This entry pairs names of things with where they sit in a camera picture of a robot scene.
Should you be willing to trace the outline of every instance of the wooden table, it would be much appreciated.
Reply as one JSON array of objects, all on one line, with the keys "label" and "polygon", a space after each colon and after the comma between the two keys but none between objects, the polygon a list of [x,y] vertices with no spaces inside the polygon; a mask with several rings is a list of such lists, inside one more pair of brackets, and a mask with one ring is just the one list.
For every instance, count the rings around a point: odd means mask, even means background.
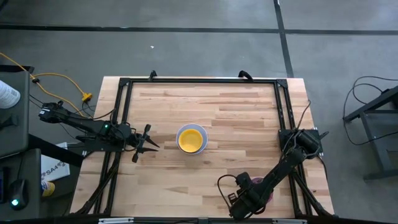
[{"label": "wooden table", "polygon": [[[113,109],[119,78],[104,77],[95,116]],[[291,78],[288,84],[298,123],[308,104],[304,81]],[[122,100],[119,121],[123,104]],[[140,154],[137,164],[131,162],[133,152],[123,153],[112,216],[228,217],[227,206],[216,186],[218,177],[244,171],[251,177],[264,177],[280,156],[280,127],[272,85],[136,83],[128,122],[140,133],[147,123],[151,124],[151,138],[160,149]],[[185,154],[175,143],[178,129],[188,123],[200,124],[208,132],[210,141],[199,155]],[[310,110],[305,113],[301,128],[313,128]],[[103,152],[96,152],[84,160],[71,212],[78,210],[94,192],[103,157]],[[305,161],[304,169],[308,187],[333,213],[321,162],[317,158]],[[229,178],[221,181],[221,188],[225,195],[237,189]],[[298,196],[304,212],[301,190]],[[254,217],[294,217],[287,178],[275,188],[266,211]]]}]

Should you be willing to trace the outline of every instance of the computer mouse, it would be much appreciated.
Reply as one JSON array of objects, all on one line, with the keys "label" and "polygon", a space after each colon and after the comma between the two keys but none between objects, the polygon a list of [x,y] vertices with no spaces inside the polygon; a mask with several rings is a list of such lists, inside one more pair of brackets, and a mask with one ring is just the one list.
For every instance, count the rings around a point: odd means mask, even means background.
[{"label": "computer mouse", "polygon": [[26,207],[29,202],[27,194],[27,181],[24,179],[17,179],[11,183],[9,191],[10,207],[14,210],[21,210]]}]

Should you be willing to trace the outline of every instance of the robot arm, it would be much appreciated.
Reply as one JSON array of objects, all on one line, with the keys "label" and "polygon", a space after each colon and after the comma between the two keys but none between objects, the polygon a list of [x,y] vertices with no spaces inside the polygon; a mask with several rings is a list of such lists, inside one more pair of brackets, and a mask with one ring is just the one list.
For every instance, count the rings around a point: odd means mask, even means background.
[{"label": "robot arm", "polygon": [[[284,158],[263,178],[262,182],[255,184],[252,182],[249,174],[243,172],[236,177],[236,183],[240,187],[237,195],[228,195],[231,207],[229,215],[235,220],[243,220],[252,214],[260,214],[264,211],[266,203],[279,182],[295,172],[295,167],[306,159],[313,159],[320,148],[319,140],[315,139],[312,134],[306,130],[296,130],[291,138],[293,146],[291,146],[284,154]],[[315,197],[314,207],[319,207]]]},{"label": "robot arm", "polygon": [[147,134],[150,130],[149,124],[143,134],[132,133],[130,125],[126,123],[113,124],[111,121],[88,119],[66,110],[62,104],[62,101],[44,103],[39,113],[40,120],[47,123],[64,123],[86,131],[86,136],[76,138],[85,143],[87,151],[121,152],[125,150],[126,145],[130,145],[136,148],[132,161],[137,162],[138,153],[157,151],[143,147],[144,141],[159,147]]}]

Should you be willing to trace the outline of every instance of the purple object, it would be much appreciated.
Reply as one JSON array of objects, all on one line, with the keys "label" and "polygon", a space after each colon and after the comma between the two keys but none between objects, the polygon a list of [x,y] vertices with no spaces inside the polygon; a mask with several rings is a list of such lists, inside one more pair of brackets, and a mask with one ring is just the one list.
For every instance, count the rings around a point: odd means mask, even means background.
[{"label": "purple object", "polygon": [[[253,181],[253,183],[255,184],[260,184],[262,182],[263,178],[262,177],[256,177],[254,179],[252,179],[251,181]],[[271,195],[269,196],[269,199],[267,201],[267,203],[269,203],[272,200],[272,196],[274,193],[271,193]]]}]

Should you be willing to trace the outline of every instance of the green light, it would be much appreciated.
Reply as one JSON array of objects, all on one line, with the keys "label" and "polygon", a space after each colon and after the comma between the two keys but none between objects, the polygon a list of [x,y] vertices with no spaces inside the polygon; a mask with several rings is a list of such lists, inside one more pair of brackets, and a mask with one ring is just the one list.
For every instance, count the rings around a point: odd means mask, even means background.
[{"label": "green light", "polygon": [[11,204],[12,204],[13,206],[17,206],[18,203],[19,203],[19,202],[18,202],[17,199],[12,200],[12,202],[11,202]]}]

